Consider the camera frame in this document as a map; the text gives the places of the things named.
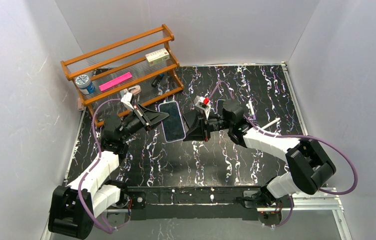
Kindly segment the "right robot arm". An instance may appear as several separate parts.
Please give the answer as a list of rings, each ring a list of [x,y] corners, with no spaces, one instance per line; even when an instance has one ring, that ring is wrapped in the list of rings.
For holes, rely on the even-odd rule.
[[[184,141],[208,141],[212,132],[227,130],[233,143],[285,161],[289,172],[272,178],[255,194],[263,204],[300,192],[313,195],[336,173],[317,140],[303,135],[271,136],[247,120],[246,108],[236,99],[223,101],[221,107],[220,114],[213,113],[208,98],[198,97],[194,109],[183,114],[188,126]]]

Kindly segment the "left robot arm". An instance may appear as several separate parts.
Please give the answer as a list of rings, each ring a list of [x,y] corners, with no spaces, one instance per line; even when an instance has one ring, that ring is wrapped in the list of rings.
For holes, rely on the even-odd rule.
[[[128,139],[140,130],[150,131],[169,118],[166,112],[150,110],[139,104],[124,118],[109,115],[104,119],[100,139],[96,139],[98,154],[94,161],[66,186],[59,185],[52,193],[47,228],[50,232],[84,240],[93,227],[111,234],[117,228],[101,215],[120,202],[125,184],[109,176],[125,159]]]

